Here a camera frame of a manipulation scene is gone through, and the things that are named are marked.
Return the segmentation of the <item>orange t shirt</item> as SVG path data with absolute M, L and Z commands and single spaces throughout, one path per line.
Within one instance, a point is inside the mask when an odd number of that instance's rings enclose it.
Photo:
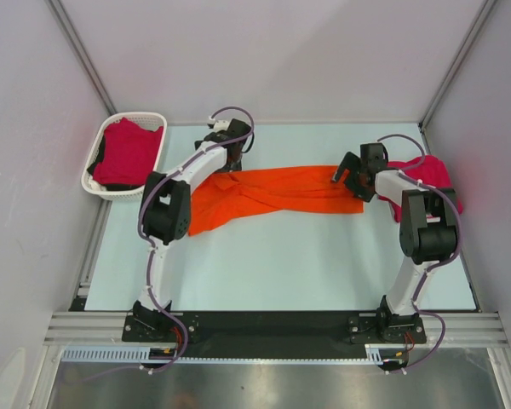
M 361 199 L 331 180 L 331 165 L 309 165 L 215 173 L 192 195 L 195 236 L 228 222 L 281 210 L 351 215 L 364 212 Z

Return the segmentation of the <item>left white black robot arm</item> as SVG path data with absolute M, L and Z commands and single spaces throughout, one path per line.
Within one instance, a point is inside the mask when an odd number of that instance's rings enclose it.
M 192 193 L 216 172 L 241 170 L 244 145 L 250 144 L 254 123 L 233 118 L 209 120 L 210 133 L 194 142 L 194 153 L 166 173 L 146 179 L 138 216 L 138 234 L 149 244 L 145 282 L 133 305 L 133 315 L 152 340 L 171 330 L 170 291 L 163 288 L 164 260 L 192 224 Z

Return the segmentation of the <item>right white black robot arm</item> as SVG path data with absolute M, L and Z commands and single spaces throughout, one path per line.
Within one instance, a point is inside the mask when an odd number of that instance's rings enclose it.
M 454 261 L 461 249 L 456 192 L 439 189 L 388 166 L 388 153 L 380 142 L 364 144 L 360 154 L 344 155 L 331 180 L 353 196 L 370 202 L 388 199 L 401 210 L 399 244 L 404 254 L 391 290 L 376 311 L 376 333 L 395 342 L 416 325 L 419 299 L 433 271 Z

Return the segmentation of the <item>folded magenta t shirt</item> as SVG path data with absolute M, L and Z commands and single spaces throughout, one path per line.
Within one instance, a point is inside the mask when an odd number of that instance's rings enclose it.
M 389 168 L 399 168 L 415 180 L 421 179 L 424 183 L 438 188 L 452 187 L 451 179 L 445 164 L 438 158 L 427 155 L 422 164 L 415 167 L 421 156 L 409 161 L 390 161 Z

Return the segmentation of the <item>magenta shirt in basket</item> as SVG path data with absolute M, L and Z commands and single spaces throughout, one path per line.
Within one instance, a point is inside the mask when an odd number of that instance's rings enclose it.
M 121 118 L 104 129 L 97 158 L 87 171 L 110 190 L 130 190 L 145 184 L 152 173 L 164 127 L 146 130 Z

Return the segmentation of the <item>right aluminium corner post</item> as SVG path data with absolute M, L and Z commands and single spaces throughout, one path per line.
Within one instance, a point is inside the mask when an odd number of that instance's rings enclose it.
M 482 31 L 484 31 L 487 21 L 491 18 L 491 14 L 494 12 L 499 3 L 500 1 L 498 0 L 485 0 L 480 5 L 474 20 L 470 24 L 458 50 L 454 54 L 444 77 L 439 83 L 437 90 L 428 104 L 428 107 L 425 109 L 424 114 L 418 122 L 418 128 L 422 133 L 426 131 L 427 127 L 431 123 L 433 116 L 442 103 L 442 100 L 446 97 L 450 87 L 461 71 L 463 64 L 469 57 L 474 45 L 477 43 L 479 36 Z

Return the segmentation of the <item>aluminium corner post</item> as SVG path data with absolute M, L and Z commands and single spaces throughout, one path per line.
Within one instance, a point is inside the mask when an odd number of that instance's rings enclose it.
M 109 115 L 118 112 L 112 98 L 101 79 L 98 70 L 86 49 L 83 40 L 75 27 L 72 18 L 66 10 L 64 3 L 60 0 L 45 0 L 50 13 L 54 17 L 57 26 L 60 28 L 66 42 L 74 54 L 79 65 L 82 67 L 93 91 L 97 95 L 101 105 Z
M 491 18 L 491 14 L 494 12 L 499 3 L 500 1 L 498 0 L 485 0 L 480 5 L 474 20 L 470 24 L 458 50 L 454 54 L 444 77 L 439 83 L 437 90 L 428 104 L 428 107 L 425 109 L 424 114 L 418 122 L 418 128 L 422 133 L 426 131 L 427 127 L 431 123 L 433 116 L 442 103 L 442 100 L 446 97 L 450 87 L 461 71 L 463 64 L 469 57 L 474 45 L 477 43 L 479 36 L 482 31 L 484 31 L 487 21 Z

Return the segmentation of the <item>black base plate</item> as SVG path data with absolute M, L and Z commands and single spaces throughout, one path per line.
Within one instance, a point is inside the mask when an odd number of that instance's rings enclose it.
M 367 344 L 423 345 L 418 315 L 377 311 L 185 311 L 168 318 L 138 308 L 123 325 L 127 343 L 180 339 L 187 358 L 340 360 L 360 358 Z

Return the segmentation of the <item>left aluminium corner post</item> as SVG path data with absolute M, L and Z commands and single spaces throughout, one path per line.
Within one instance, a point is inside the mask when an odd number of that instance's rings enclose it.
M 60 0 L 45 0 L 50 13 L 54 17 L 57 26 L 60 28 L 66 42 L 74 54 L 79 65 L 82 67 L 93 91 L 97 95 L 101 105 L 109 115 L 118 112 L 112 98 L 101 79 L 98 70 L 86 49 L 83 40 L 75 27 L 72 18 L 66 10 L 64 3 Z

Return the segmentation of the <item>aluminium frame rail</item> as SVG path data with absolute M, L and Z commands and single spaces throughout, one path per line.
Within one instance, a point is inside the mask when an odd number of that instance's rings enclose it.
M 506 348 L 508 339 L 496 313 L 435 313 L 422 316 L 416 334 L 434 344 L 439 335 L 446 348 Z M 159 343 L 157 332 L 126 312 L 55 313 L 44 337 L 45 345 L 115 345 Z

